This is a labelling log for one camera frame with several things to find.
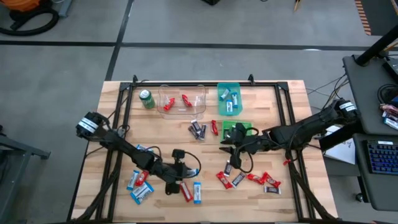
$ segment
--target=keyboard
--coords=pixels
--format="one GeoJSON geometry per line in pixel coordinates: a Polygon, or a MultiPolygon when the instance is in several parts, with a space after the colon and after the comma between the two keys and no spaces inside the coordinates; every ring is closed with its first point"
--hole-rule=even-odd
{"type": "Polygon", "coordinates": [[[371,173],[398,175],[398,144],[367,141],[368,165],[371,173]]]}

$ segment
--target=wooden table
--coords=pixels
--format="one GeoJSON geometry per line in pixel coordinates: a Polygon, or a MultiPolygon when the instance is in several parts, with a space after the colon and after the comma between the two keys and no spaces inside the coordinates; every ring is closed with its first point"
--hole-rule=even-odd
{"type": "MultiPolygon", "coordinates": [[[[288,81],[292,105],[296,120],[311,115],[307,92],[301,80],[288,81]]],[[[120,82],[105,82],[99,100],[98,112],[107,116],[116,106],[120,82]]],[[[128,156],[123,156],[118,196],[114,211],[114,222],[274,222],[297,221],[292,185],[289,170],[283,166],[284,150],[258,152],[253,156],[254,170],[252,173],[262,175],[264,171],[276,180],[282,181],[282,195],[265,194],[264,188],[249,180],[242,181],[236,189],[225,190],[216,178],[219,171],[224,170],[229,154],[220,151],[220,136],[214,136],[210,130],[206,132],[204,141],[194,140],[187,128],[190,120],[163,119],[156,108],[147,110],[143,107],[138,94],[142,88],[134,90],[126,140],[131,144],[159,146],[165,162],[172,162],[173,149],[184,149],[201,160],[202,170],[198,177],[187,179],[186,183],[193,189],[193,182],[202,182],[202,204],[187,203],[182,194],[167,196],[164,192],[165,183],[156,176],[150,176],[148,182],[154,187],[151,194],[141,205],[137,205],[126,190],[132,171],[136,169],[128,156]]],[[[157,88],[149,89],[157,99],[157,88]]],[[[216,88],[207,88],[206,111],[200,124],[210,125],[210,121],[218,121],[221,129],[222,120],[240,120],[252,122],[260,130],[280,125],[275,90],[264,87],[242,87],[243,111],[239,116],[225,117],[218,115],[218,99],[216,88]]],[[[96,149],[98,143],[90,143],[88,152],[96,149]]],[[[306,170],[310,188],[321,204],[337,217],[335,203],[330,189],[328,176],[321,151],[314,148],[304,150],[306,170]]],[[[92,202],[101,185],[106,150],[90,155],[83,167],[78,187],[72,218],[81,215],[92,202]]],[[[242,155],[244,169],[249,166],[247,155],[242,155]]],[[[196,160],[187,157],[187,166],[197,168],[196,160]]],[[[233,170],[230,181],[239,174],[233,170]]],[[[300,190],[304,214],[307,214],[305,197],[300,190]]]]}

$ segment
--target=red candy wrapper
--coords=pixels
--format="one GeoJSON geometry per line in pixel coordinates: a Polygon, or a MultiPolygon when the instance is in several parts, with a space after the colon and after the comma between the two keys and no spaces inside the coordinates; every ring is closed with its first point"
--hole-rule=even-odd
{"type": "Polygon", "coordinates": [[[215,136],[218,135],[217,124],[215,120],[211,120],[211,131],[214,133],[215,136]]]}
{"type": "Polygon", "coordinates": [[[145,170],[144,172],[142,172],[142,173],[138,176],[138,178],[137,178],[137,180],[136,180],[136,186],[141,186],[142,184],[144,184],[144,182],[145,182],[145,180],[147,179],[148,175],[149,175],[149,172],[148,172],[148,171],[145,170]]]}
{"type": "Polygon", "coordinates": [[[191,193],[191,191],[189,191],[189,189],[184,181],[181,181],[180,189],[182,191],[182,194],[184,194],[185,200],[187,202],[192,201],[192,199],[193,199],[192,193],[191,193]]]}
{"type": "Polygon", "coordinates": [[[224,172],[221,171],[216,176],[219,178],[219,180],[224,184],[225,189],[231,188],[232,184],[228,181],[228,179],[225,177],[224,172]]]}
{"type": "Polygon", "coordinates": [[[175,98],[171,98],[171,99],[169,100],[169,103],[167,103],[167,104],[163,107],[163,109],[164,109],[165,111],[168,111],[168,110],[174,105],[174,102],[175,102],[175,98]]]}
{"type": "Polygon", "coordinates": [[[191,102],[188,101],[188,97],[186,95],[182,95],[182,100],[185,103],[185,106],[190,107],[192,106],[191,102]]]}
{"type": "Polygon", "coordinates": [[[248,174],[246,177],[249,180],[254,181],[254,182],[256,182],[258,184],[261,184],[261,185],[263,185],[266,182],[266,180],[263,177],[259,177],[259,176],[254,175],[254,174],[248,174]]]}
{"type": "Polygon", "coordinates": [[[274,180],[267,172],[264,173],[262,178],[268,183],[272,184],[275,188],[278,188],[281,182],[274,180]]]}

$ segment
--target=concrete floor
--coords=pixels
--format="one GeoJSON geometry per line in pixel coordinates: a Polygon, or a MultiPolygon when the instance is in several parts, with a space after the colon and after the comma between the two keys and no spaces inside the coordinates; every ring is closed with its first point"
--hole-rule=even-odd
{"type": "MultiPolygon", "coordinates": [[[[0,40],[115,42],[128,0],[75,1],[70,16],[47,33],[0,40]]],[[[150,80],[305,80],[317,88],[344,73],[342,57],[369,46],[354,0],[221,0],[210,7],[199,0],[135,0],[124,42],[342,46],[341,50],[171,49],[122,47],[112,80],[135,74],[150,80]]],[[[9,25],[0,8],[0,26],[9,25]]],[[[34,27],[46,15],[27,24],[34,27]]],[[[0,124],[11,138],[51,151],[48,161],[32,159],[14,205],[12,219],[62,222],[75,190],[86,141],[75,125],[95,110],[113,47],[0,45],[0,124]]],[[[329,95],[333,85],[319,91],[329,95]]],[[[352,100],[345,86],[341,96],[352,100]]],[[[322,107],[327,96],[309,95],[322,107]]],[[[351,177],[330,177],[339,216],[344,220],[397,223],[398,213],[377,212],[350,197],[358,193],[351,177]]]]}

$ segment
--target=white paper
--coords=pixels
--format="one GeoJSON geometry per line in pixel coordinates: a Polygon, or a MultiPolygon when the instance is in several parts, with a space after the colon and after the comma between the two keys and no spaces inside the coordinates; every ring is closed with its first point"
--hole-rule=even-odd
{"type": "MultiPolygon", "coordinates": [[[[329,135],[339,129],[340,128],[337,126],[330,126],[326,129],[328,131],[326,135],[329,135]]],[[[327,150],[325,156],[355,165],[355,145],[353,139],[351,138],[327,150]]]]}

